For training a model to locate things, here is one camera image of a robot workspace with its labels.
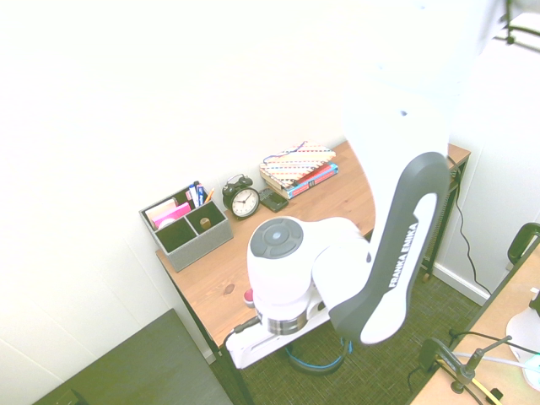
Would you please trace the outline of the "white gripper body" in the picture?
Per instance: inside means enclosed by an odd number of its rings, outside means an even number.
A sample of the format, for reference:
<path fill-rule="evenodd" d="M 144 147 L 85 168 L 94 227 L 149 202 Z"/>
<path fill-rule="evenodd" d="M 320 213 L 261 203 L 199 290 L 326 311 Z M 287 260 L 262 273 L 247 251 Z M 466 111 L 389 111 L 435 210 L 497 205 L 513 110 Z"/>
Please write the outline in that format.
<path fill-rule="evenodd" d="M 249 321 L 235 327 L 224 341 L 234 366 L 243 370 L 257 361 L 284 348 L 329 320 L 328 309 L 320 297 L 310 302 L 306 324 L 290 334 L 270 332 L 269 321 L 258 310 Z"/>

